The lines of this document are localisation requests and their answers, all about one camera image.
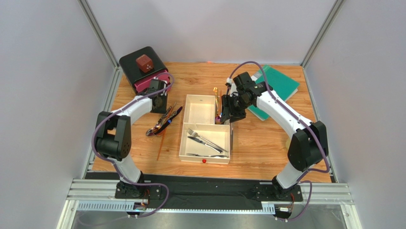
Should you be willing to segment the gold ornate spoon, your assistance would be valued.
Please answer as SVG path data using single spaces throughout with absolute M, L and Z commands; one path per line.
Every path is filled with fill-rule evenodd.
M 219 94 L 218 94 L 218 88 L 214 87 L 213 88 L 213 92 L 214 92 L 214 96 L 215 96 L 215 106 L 216 106 L 216 116 L 219 116 L 221 114 L 221 108 L 220 108 L 220 98 L 219 98 Z

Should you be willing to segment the silver table knife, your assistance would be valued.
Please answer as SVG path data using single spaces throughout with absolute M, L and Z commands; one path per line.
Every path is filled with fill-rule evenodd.
M 220 153 L 220 154 L 223 153 L 222 150 L 220 150 L 220 149 L 218 149 L 218 148 L 216 148 L 216 147 L 214 147 L 214 146 L 211 146 L 210 144 L 208 144 L 208 143 L 206 143 L 206 142 L 204 142 L 204 141 L 202 141 L 202 140 L 199 140 L 199 139 L 196 138 L 196 137 L 188 136 L 188 138 L 191 139 L 191 140 L 193 140 L 193 141 L 195 141 L 195 142 L 197 142 L 197 143 L 200 143 L 200 144 L 202 144 L 202 145 L 204 145 L 204 146 L 207 146 L 207 147 L 211 148 L 212 150 L 214 150 L 214 151 L 216 151 L 216 152 L 218 152 L 218 153 Z

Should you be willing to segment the iridescent rainbow spoon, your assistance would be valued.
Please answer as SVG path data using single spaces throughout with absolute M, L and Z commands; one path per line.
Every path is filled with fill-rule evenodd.
M 146 136 L 159 136 L 172 123 L 172 120 L 179 114 L 179 110 L 173 112 L 168 109 L 164 113 L 157 124 L 146 132 Z

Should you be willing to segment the iridescent long spoon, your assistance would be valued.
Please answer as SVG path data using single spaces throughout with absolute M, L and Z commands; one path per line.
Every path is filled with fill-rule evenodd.
M 215 124 L 216 124 L 216 125 L 221 125 L 221 124 L 222 124 L 222 122 L 221 122 L 221 116 L 220 116 L 220 115 L 218 115 L 218 116 L 215 117 Z

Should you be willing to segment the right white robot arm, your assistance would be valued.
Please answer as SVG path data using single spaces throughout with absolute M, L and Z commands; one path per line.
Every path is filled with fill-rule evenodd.
M 314 165 L 326 161 L 328 142 L 326 126 L 312 122 L 290 107 L 264 80 L 256 83 L 244 72 L 226 81 L 227 93 L 222 95 L 221 122 L 234 123 L 246 118 L 246 109 L 253 105 L 267 113 L 288 134 L 288 163 L 273 178 L 278 190 L 295 186 Z

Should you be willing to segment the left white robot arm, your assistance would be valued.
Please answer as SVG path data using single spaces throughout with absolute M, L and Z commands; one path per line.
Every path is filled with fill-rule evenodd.
M 123 107 L 112 112 L 100 112 L 91 137 L 93 153 L 110 162 L 119 174 L 120 181 L 129 186 L 143 186 L 143 173 L 129 157 L 132 146 L 132 124 L 154 109 L 154 101 L 166 99 L 170 89 L 166 81 L 153 79 L 150 87 L 135 96 Z

